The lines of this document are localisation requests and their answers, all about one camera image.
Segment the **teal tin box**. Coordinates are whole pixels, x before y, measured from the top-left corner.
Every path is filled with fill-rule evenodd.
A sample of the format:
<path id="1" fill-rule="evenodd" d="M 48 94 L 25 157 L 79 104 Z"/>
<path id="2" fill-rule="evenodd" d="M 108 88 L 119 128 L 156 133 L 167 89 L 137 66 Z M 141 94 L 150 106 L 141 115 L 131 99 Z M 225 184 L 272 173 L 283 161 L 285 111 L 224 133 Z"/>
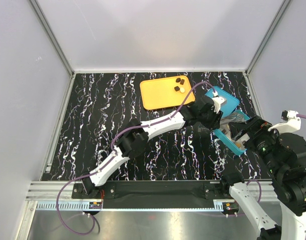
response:
<path id="1" fill-rule="evenodd" d="M 239 150 L 221 131 L 220 129 L 215 129 L 214 134 L 226 145 L 235 155 L 242 155 L 246 150 Z"/>

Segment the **teal tin lid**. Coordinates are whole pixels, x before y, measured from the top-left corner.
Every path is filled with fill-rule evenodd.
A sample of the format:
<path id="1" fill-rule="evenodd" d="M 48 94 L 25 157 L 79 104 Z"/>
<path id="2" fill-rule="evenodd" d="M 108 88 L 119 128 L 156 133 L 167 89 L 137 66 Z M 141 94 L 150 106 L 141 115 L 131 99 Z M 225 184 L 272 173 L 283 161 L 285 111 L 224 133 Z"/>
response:
<path id="1" fill-rule="evenodd" d="M 239 100 L 219 87 L 215 86 L 214 89 L 216 91 L 215 95 L 212 89 L 210 89 L 205 95 L 211 99 L 217 95 L 227 99 L 227 103 L 222 106 L 220 110 L 220 112 L 222 112 L 222 117 L 224 118 L 230 115 L 236 109 L 236 107 L 239 105 Z"/>

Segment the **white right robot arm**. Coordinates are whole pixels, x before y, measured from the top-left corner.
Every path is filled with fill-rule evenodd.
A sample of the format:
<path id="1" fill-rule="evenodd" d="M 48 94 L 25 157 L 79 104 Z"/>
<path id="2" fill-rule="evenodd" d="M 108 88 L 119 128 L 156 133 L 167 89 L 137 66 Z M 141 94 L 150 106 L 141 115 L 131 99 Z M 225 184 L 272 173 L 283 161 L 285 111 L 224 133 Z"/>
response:
<path id="1" fill-rule="evenodd" d="M 297 112 L 284 111 L 282 119 L 275 125 L 259 116 L 228 123 L 231 139 L 241 140 L 267 167 L 280 202 L 282 224 L 273 221 L 251 196 L 240 173 L 223 176 L 220 192 L 242 208 L 259 240 L 306 240 L 306 141 L 295 134 L 301 127 Z"/>

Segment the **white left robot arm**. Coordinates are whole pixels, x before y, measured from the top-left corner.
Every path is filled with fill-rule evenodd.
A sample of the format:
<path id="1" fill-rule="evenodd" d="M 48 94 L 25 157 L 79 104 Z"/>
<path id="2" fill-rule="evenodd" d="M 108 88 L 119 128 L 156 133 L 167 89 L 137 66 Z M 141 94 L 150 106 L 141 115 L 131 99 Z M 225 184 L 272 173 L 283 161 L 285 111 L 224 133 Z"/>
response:
<path id="1" fill-rule="evenodd" d="M 90 198 L 100 194 L 103 186 L 120 165 L 141 155 L 149 140 L 173 130 L 201 123 L 209 130 L 218 129 L 226 100 L 222 96 L 206 95 L 195 102 L 181 105 L 171 113 L 149 121 L 133 119 L 111 143 L 111 153 L 82 179 L 83 192 Z"/>

